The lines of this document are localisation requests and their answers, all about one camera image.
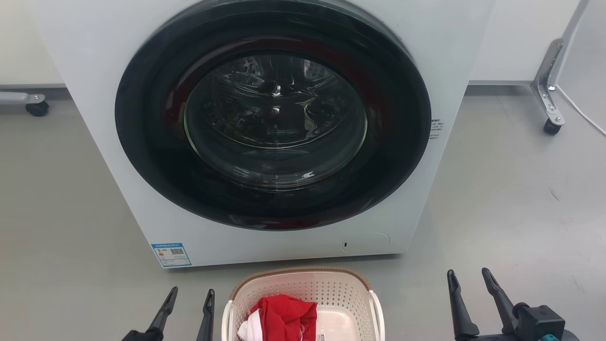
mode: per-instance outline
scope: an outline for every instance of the black wheel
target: black wheel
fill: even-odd
[[[32,116],[42,117],[48,112],[48,103],[42,101],[40,103],[26,104],[25,109],[28,113],[32,114]]]
[[[549,135],[556,135],[562,126],[558,126],[557,124],[553,124],[549,119],[545,122],[545,126],[543,127],[543,131],[548,133]]]

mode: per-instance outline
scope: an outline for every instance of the laundry basket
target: laundry basket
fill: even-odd
[[[241,341],[236,333],[250,309],[259,299],[280,294],[318,303],[317,340],[385,341],[381,304],[366,279],[329,267],[279,269],[242,281],[225,306],[221,340]]]

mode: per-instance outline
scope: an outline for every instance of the clothing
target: clothing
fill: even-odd
[[[315,341],[317,305],[288,295],[263,297],[250,310],[238,336],[244,341]]]

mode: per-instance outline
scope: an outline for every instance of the red cloth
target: red cloth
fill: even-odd
[[[261,309],[263,341],[316,341],[316,305],[316,302],[278,295],[263,297],[250,313]]]

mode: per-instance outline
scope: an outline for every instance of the sticker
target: sticker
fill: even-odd
[[[442,131],[443,127],[444,127],[444,123],[442,123],[442,120],[440,120],[440,119],[432,120],[431,121],[431,132],[429,134],[429,139],[430,140],[435,140],[438,137],[440,137],[440,131]]]
[[[160,259],[163,268],[191,265],[187,252],[181,243],[152,244],[151,247]]]

